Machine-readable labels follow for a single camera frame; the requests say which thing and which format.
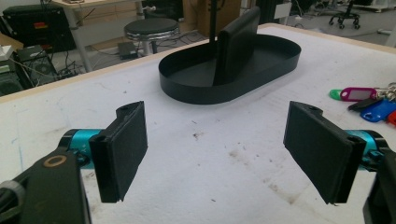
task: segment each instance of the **gray floor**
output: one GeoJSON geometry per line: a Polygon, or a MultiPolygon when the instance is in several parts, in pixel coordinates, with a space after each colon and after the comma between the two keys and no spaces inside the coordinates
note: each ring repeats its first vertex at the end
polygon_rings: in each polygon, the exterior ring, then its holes
{"type": "MultiPolygon", "coordinates": [[[[382,12],[375,12],[374,9],[367,9],[361,7],[354,7],[352,12],[361,15],[360,29],[355,29],[353,20],[345,20],[344,29],[340,29],[335,21],[334,25],[329,24],[329,20],[337,12],[346,11],[347,6],[339,5],[336,10],[328,7],[320,8],[318,5],[312,6],[300,15],[291,15],[288,17],[288,26],[293,26],[301,29],[312,30],[329,35],[338,35],[346,38],[351,38],[359,41],[384,45],[388,39],[388,35],[379,34],[378,29],[391,30],[396,25],[396,10],[384,9],[382,12]]],[[[172,36],[169,39],[158,41],[158,51],[165,51],[183,45],[188,45],[197,41],[205,39],[204,36],[198,32],[189,32],[177,36],[172,36]]],[[[125,63],[130,60],[121,60],[118,48],[113,49],[92,49],[87,48],[90,60],[92,62],[93,70],[98,70],[104,67],[109,67],[118,63],[125,63]]],[[[62,71],[66,65],[68,69],[77,74],[85,73],[82,62],[76,50],[68,52],[59,52],[52,56],[52,63],[57,71],[62,71]]]]}

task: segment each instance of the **desk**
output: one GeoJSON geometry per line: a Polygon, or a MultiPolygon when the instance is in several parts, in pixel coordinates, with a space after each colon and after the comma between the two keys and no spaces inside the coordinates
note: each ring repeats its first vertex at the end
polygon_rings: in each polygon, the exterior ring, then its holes
{"type": "Polygon", "coordinates": [[[163,93],[158,63],[179,49],[1,97],[0,180],[50,153],[69,129],[103,129],[116,108],[145,101],[148,152],[124,202],[100,203],[94,172],[82,172],[93,223],[363,223],[375,174],[358,171],[348,203],[326,205],[283,146],[286,116],[291,100],[311,104],[340,128],[377,131],[396,148],[394,126],[367,122],[328,96],[394,81],[396,49],[276,24],[259,33],[299,44],[299,64],[224,104],[163,93]]]}
{"type": "Polygon", "coordinates": [[[131,22],[131,18],[124,18],[116,21],[102,22],[92,25],[78,26],[75,11],[85,8],[105,7],[121,2],[132,1],[136,3],[138,15],[143,15],[141,0],[85,0],[84,3],[68,4],[63,0],[52,0],[51,3],[64,9],[64,14],[69,22],[72,36],[75,40],[78,53],[84,63],[87,72],[92,71],[92,65],[88,57],[86,46],[96,44],[105,40],[124,36],[124,26],[131,22]]]}

